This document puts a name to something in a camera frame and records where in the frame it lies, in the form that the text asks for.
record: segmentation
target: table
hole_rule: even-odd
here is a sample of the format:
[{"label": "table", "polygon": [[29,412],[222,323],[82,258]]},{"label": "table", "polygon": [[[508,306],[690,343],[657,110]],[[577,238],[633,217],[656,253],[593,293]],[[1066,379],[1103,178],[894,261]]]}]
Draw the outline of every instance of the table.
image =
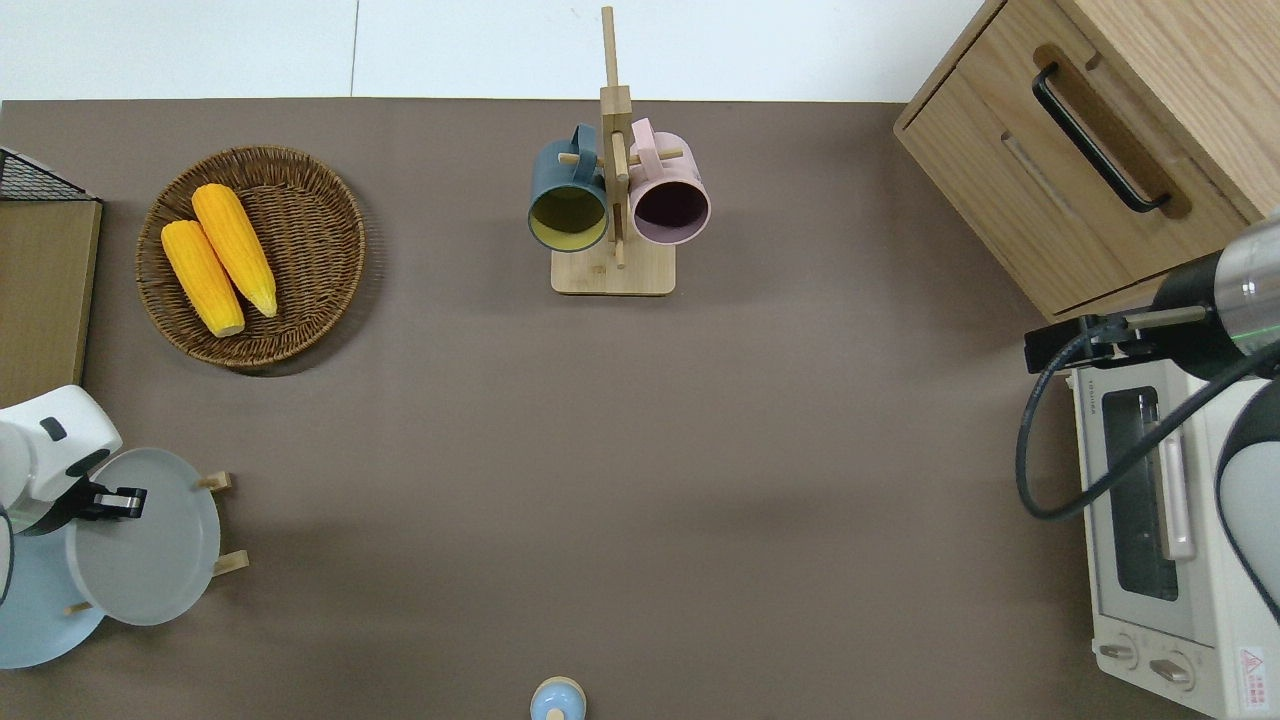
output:
[{"label": "table", "polygon": [[[0,142],[106,202],[84,387],[127,447],[237,475],[224,547],[252,559],[0,674],[6,720],[516,719],[557,674],[595,720],[1190,716],[1093,664],[1082,527],[1029,519],[1010,473],[1041,320],[901,108],[636,101],[712,222],[668,297],[559,296],[527,169],[596,110],[4,104]],[[133,278],[151,200],[248,143],[326,163],[370,229],[349,314],[273,377],[174,350]],[[1062,493],[1066,398],[1034,447]]]}]

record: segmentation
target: oven window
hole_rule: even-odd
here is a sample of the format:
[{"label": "oven window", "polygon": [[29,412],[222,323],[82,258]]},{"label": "oven window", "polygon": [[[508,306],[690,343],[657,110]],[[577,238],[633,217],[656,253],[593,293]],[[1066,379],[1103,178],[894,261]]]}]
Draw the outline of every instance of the oven window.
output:
[{"label": "oven window", "polygon": [[[1140,387],[1102,396],[1102,429],[1107,465],[1133,447],[1158,420],[1156,388]],[[1160,550],[1160,515],[1156,509],[1156,464],[1151,456],[1133,466],[1111,488],[1111,525],[1115,529],[1116,574],[1120,587],[1153,597],[1178,600],[1178,568]]]}]

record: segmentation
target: round woven basket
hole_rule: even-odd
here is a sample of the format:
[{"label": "round woven basket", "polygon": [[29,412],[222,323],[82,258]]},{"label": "round woven basket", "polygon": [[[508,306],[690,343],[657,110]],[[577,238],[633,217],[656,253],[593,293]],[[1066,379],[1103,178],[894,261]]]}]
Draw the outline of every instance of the round woven basket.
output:
[{"label": "round woven basket", "polygon": [[[223,338],[196,315],[160,245],[165,224],[196,219],[191,195],[211,182],[234,190],[244,205],[275,275],[279,306],[265,318],[241,297],[244,329]],[[224,368],[264,368],[306,350],[342,318],[365,251],[365,220],[333,170],[288,147],[233,147],[187,169],[151,205],[138,237],[138,292],[151,322],[187,355]]]}]

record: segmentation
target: oven door handle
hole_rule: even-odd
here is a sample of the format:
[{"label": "oven door handle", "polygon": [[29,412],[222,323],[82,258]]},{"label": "oven door handle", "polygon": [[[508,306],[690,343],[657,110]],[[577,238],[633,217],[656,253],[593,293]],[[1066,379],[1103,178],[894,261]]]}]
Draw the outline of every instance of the oven door handle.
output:
[{"label": "oven door handle", "polygon": [[1175,430],[1160,442],[1160,550],[1167,560],[1196,557],[1190,509],[1187,502],[1187,464],[1183,460],[1183,433]]}]

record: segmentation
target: corn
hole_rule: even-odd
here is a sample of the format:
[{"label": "corn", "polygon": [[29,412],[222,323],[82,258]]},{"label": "corn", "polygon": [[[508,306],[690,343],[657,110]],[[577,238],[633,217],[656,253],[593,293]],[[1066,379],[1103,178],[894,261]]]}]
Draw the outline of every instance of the corn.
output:
[{"label": "corn", "polygon": [[225,184],[202,184],[191,204],[232,282],[259,313],[274,318],[275,277],[236,191]]},{"label": "corn", "polygon": [[244,329],[244,313],[209,238],[195,220],[175,220],[160,231],[165,258],[187,300],[215,337]]}]

